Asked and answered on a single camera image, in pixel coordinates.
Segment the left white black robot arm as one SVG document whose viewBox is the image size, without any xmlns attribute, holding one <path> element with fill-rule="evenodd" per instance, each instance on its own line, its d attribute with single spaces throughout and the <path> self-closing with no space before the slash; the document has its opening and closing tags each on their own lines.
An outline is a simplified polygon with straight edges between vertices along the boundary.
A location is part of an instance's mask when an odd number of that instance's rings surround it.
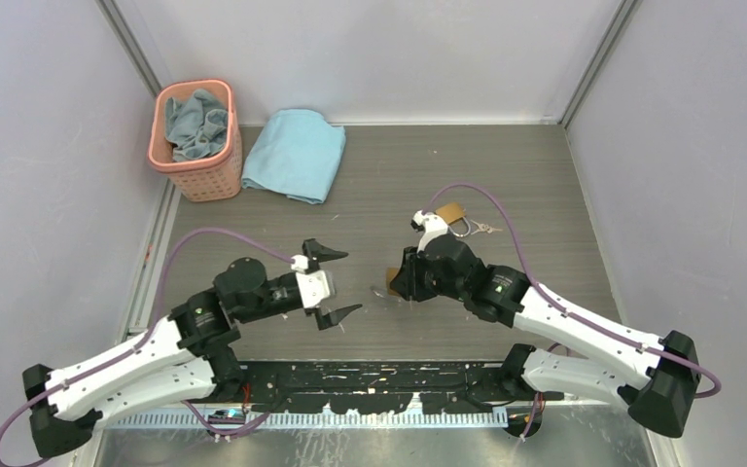
<svg viewBox="0 0 747 467">
<path fill-rule="evenodd" d="M 231 343 L 239 325 L 301 309 L 329 329 L 355 305 L 323 312 L 336 294 L 323 263 L 345 253 L 310 238 L 288 260 L 288 272 L 270 278 L 249 257 L 231 262 L 210 288 L 189 297 L 147 331 L 90 359 L 60 369 L 37 364 L 22 373 L 30 405 L 33 444 L 42 458 L 87 443 L 111 422 L 172 402 L 216 396 L 238 398 L 245 377 Z"/>
</svg>

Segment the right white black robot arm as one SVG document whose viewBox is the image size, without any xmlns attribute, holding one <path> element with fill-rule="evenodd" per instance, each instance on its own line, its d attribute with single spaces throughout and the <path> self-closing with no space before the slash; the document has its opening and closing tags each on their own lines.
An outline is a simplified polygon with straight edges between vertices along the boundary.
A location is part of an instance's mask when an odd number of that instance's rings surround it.
<svg viewBox="0 0 747 467">
<path fill-rule="evenodd" d="M 513 399 L 559 392 L 604 402 L 668 438 L 683 435 L 701 381 L 692 338 L 628 328 L 534 285 L 521 271 L 485 264 L 450 234 L 407 247 L 386 273 L 389 293 L 409 302 L 446 297 L 478 319 L 560 343 L 575 356 L 516 344 L 499 373 Z"/>
</svg>

